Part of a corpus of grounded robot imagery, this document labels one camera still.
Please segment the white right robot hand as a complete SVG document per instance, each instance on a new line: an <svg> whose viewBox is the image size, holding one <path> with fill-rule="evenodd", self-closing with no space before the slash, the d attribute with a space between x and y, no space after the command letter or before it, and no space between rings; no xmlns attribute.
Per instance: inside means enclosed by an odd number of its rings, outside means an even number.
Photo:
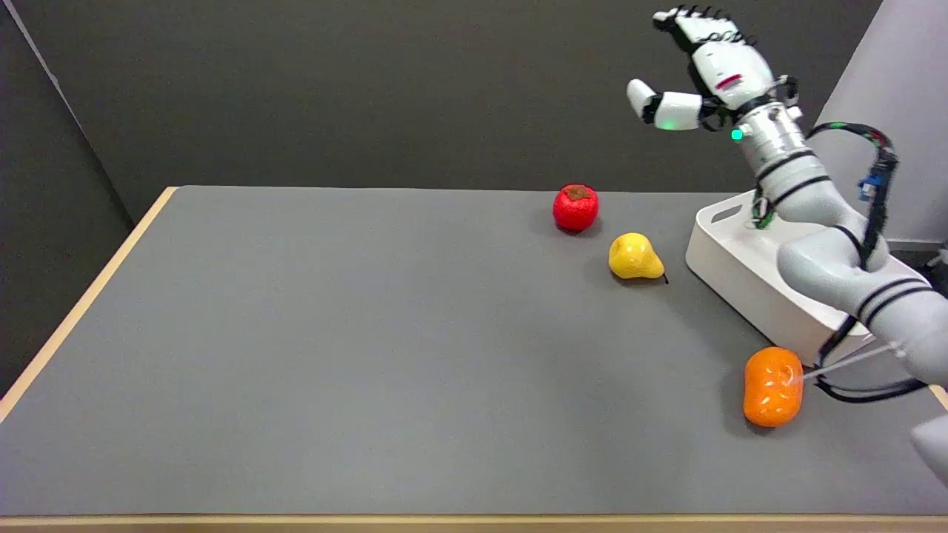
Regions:
<svg viewBox="0 0 948 533"><path fill-rule="evenodd" d="M657 11L651 21L687 55L696 91L656 92L644 81L631 80L627 100L643 124L667 131L718 131L748 102L771 97L771 68L724 10L680 4Z"/></svg>

